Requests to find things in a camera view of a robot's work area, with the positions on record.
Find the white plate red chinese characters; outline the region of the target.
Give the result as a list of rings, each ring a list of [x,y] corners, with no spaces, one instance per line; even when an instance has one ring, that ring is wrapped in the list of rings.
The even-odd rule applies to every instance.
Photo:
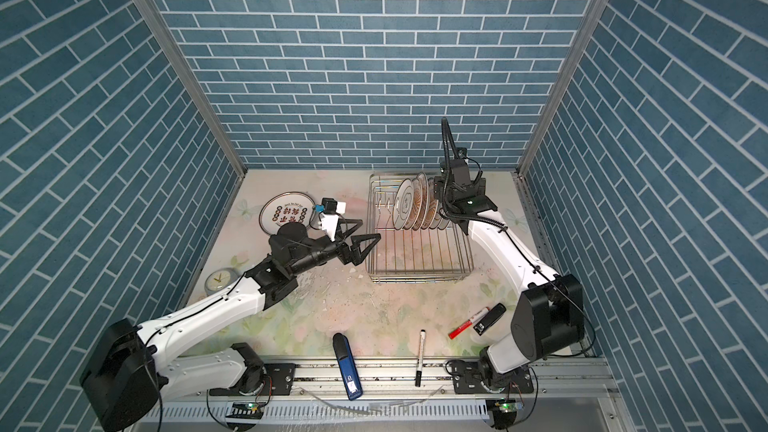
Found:
[[[259,213],[259,225],[267,235],[273,235],[285,224],[298,223],[308,228],[315,201],[302,192],[285,192],[268,200]]]

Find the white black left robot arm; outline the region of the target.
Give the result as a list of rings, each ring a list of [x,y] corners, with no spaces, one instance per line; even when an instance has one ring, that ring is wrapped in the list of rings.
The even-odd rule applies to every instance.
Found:
[[[123,431],[166,400],[220,390],[261,393],[269,381],[264,362],[245,342],[208,355],[187,351],[234,322],[275,306],[298,286],[298,276],[337,259],[362,264],[381,239],[361,234],[359,219],[344,219],[334,233],[309,236],[290,222],[269,238],[270,252],[231,285],[163,317],[108,326],[94,344],[80,385],[105,431]]]

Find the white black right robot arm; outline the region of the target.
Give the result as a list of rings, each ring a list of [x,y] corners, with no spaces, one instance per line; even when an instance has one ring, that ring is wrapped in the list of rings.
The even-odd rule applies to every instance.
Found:
[[[519,294],[509,332],[479,355],[487,388],[507,387],[528,364],[585,338],[581,283],[559,274],[520,241],[486,196],[481,173],[472,178],[465,159],[445,158],[435,194],[441,216],[488,253]]]

